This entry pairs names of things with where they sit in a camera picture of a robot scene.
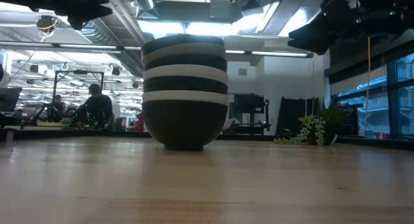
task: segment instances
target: yellow cable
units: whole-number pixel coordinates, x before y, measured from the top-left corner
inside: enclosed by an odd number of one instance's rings
[[[365,100],[365,126],[364,136],[367,136],[368,127],[368,100],[369,100],[369,81],[371,80],[371,38],[368,37],[368,81],[367,81],[367,98]]]
[[[58,23],[58,21],[56,20],[52,25],[48,26],[48,27],[38,27],[39,30],[50,30],[50,28],[56,26],[56,23]]]

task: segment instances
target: dark shirt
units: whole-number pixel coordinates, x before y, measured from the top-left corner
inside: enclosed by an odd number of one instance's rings
[[[63,110],[65,109],[63,103],[61,102],[55,102],[52,104],[54,108],[58,111],[58,113],[63,113]]]
[[[91,96],[86,100],[85,105],[91,115],[99,118],[103,114],[103,120],[109,122],[112,115],[112,100],[109,96],[102,94]]]

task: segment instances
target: black bowl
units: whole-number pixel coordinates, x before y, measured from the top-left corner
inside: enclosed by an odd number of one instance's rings
[[[151,91],[206,91],[227,95],[226,84],[194,76],[161,76],[144,80],[144,92]]]
[[[185,43],[213,43],[224,47],[224,41],[221,38],[215,36],[194,36],[190,34],[179,34],[175,36],[166,36],[144,44],[144,46],[141,48],[141,54],[144,58],[156,50]]]
[[[157,100],[142,103],[146,128],[169,150],[202,150],[220,134],[227,106],[213,102]]]
[[[223,46],[213,43],[184,43],[172,45],[156,50],[142,57],[142,64],[145,66],[151,62],[170,56],[203,54],[226,58],[226,49]]]

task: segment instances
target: wooden table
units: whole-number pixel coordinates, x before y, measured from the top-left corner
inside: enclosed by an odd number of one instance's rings
[[[408,224],[414,153],[82,137],[0,147],[0,223]]]

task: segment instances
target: black equipment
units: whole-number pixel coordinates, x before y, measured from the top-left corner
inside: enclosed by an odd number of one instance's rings
[[[112,14],[110,8],[102,6],[109,0],[0,0],[1,2],[28,6],[32,11],[54,10],[58,16],[67,16],[75,30],[81,30],[84,23]]]
[[[268,112],[269,100],[265,100],[262,95],[234,95],[234,103],[230,103],[232,110],[231,115],[238,113],[249,113],[249,124],[232,124],[229,132],[233,134],[265,134],[265,129],[270,130],[269,124],[269,112]],[[266,118],[266,124],[261,122],[256,123],[254,120],[255,113],[264,113]]]
[[[21,90],[22,88],[0,88],[0,111],[14,112]],[[7,125],[15,125],[19,122],[21,122],[21,119],[6,117],[0,113],[1,128]]]
[[[367,37],[391,40],[414,28],[414,0],[323,0],[321,12],[308,24],[289,33],[291,47],[319,55],[332,45]]]
[[[22,88],[0,88],[0,111],[13,112]]]
[[[263,95],[234,95],[236,113],[264,113],[265,98]]]
[[[58,20],[54,19],[53,16],[44,15],[36,21],[36,26],[40,31],[43,31],[44,33],[52,33],[56,28],[57,23]]]

